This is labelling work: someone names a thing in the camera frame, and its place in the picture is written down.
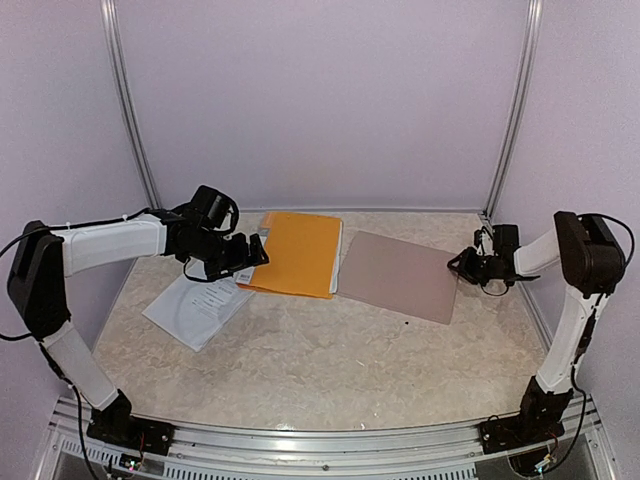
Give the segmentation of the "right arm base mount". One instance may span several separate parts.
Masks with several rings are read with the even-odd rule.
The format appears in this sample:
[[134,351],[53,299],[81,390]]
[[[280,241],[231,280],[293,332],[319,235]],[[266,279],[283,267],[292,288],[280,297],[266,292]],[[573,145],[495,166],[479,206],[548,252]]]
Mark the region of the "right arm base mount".
[[514,450],[559,438],[565,433],[561,422],[526,429],[517,416],[490,418],[477,426],[484,454]]

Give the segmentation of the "orange file folder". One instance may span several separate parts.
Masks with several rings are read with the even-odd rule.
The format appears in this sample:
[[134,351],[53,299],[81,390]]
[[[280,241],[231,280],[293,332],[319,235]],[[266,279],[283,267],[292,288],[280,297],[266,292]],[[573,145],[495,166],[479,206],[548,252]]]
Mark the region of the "orange file folder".
[[343,223],[337,217],[269,212],[260,236],[269,263],[239,287],[264,293],[330,299],[337,290]]

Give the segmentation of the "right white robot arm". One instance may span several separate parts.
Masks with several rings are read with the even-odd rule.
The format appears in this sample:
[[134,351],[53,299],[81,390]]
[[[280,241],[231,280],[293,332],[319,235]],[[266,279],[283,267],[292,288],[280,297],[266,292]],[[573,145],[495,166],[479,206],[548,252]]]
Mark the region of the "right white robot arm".
[[545,360],[531,378],[519,412],[488,420],[487,436],[505,431],[523,444],[554,431],[578,388],[576,375],[592,336],[634,253],[624,251],[610,226],[624,223],[602,213],[558,211],[552,228],[522,244],[515,224],[483,227],[473,244],[453,257],[448,269],[466,282],[486,287],[500,281],[506,288],[531,282],[559,265],[565,283],[564,304]]

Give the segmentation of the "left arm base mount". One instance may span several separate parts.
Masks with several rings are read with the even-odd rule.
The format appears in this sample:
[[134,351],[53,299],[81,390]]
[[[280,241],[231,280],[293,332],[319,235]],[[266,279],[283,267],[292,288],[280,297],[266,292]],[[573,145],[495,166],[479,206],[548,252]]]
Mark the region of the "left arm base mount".
[[142,453],[167,456],[175,427],[132,415],[109,417],[95,411],[87,428],[91,439]]

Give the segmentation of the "remaining white paper stack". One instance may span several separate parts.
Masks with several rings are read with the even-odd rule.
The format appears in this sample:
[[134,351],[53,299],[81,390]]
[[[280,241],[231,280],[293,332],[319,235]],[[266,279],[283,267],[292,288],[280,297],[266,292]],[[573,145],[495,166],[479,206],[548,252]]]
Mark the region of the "remaining white paper stack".
[[201,284],[180,277],[144,309],[143,315],[183,345],[199,352],[252,295],[233,280]]

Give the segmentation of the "translucent grey plastic sheet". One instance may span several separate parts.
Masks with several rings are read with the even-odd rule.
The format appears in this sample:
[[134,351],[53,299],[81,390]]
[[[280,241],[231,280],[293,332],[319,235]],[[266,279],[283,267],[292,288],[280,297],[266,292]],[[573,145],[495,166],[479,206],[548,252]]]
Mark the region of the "translucent grey plastic sheet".
[[359,231],[342,261],[338,294],[443,325],[451,323],[457,275],[448,251]]

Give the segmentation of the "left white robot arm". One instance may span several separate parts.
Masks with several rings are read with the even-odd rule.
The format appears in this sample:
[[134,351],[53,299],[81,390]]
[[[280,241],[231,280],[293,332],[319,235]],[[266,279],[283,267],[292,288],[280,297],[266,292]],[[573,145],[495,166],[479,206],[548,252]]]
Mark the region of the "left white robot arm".
[[133,443],[140,424],[127,395],[94,357],[75,322],[73,297],[80,277],[142,258],[168,257],[182,266],[196,261],[201,284],[268,264],[260,237],[238,229],[240,209],[221,191],[202,185],[173,208],[146,207],[117,218],[66,225],[34,220],[6,247],[14,254],[8,298],[47,363],[89,404],[93,425],[115,442]]

